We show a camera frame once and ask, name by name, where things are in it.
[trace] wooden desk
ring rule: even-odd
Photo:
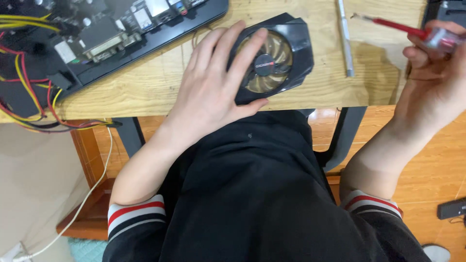
[[[346,14],[381,16],[419,26],[425,0],[345,0]],[[335,0],[230,0],[225,17],[211,27],[248,26],[288,12],[307,23],[315,66],[302,86],[270,98],[264,110],[395,104],[404,86],[410,45],[406,34],[365,21],[349,20],[356,77],[346,78]],[[202,38],[207,30],[199,32]],[[192,52],[192,34],[67,98],[66,119],[166,115],[175,103]],[[6,122],[0,116],[0,122]]]

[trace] striped sleeve cuff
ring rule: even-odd
[[[340,206],[353,214],[379,212],[394,215],[399,219],[403,218],[403,212],[395,202],[367,195],[361,190],[351,192]]]
[[[131,205],[113,204],[109,208],[109,241],[118,234],[145,223],[165,223],[165,205],[162,195]]]

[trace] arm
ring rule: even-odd
[[[466,29],[451,22],[431,21],[458,34]],[[393,119],[349,161],[342,173],[340,198],[353,190],[391,199],[406,164],[431,138],[466,109],[466,45],[448,59],[446,54],[423,47],[405,48],[412,71],[395,109]]]
[[[239,21],[230,29],[215,29],[195,48],[175,105],[154,136],[119,173],[110,206],[148,200],[187,148],[231,122],[254,115],[268,103],[267,99],[245,106],[234,102],[247,68],[267,37],[267,30],[258,30],[226,72],[230,50],[245,26],[244,21]]]

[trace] silver pen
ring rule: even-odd
[[[351,55],[350,32],[348,31],[348,21],[346,20],[345,8],[343,6],[343,0],[338,0],[338,9],[340,9],[340,34],[343,42],[343,53],[345,55],[346,62],[346,76],[353,77],[353,56]]]

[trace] screwdriver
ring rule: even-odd
[[[375,24],[387,26],[390,28],[398,29],[408,34],[415,35],[423,41],[426,47],[437,49],[441,52],[448,54],[454,53],[456,47],[465,41],[463,36],[459,36],[445,28],[432,28],[428,30],[421,30],[412,28],[406,25],[388,21],[382,18],[374,18],[366,15],[354,13],[351,18],[358,18],[365,21],[371,21]]]

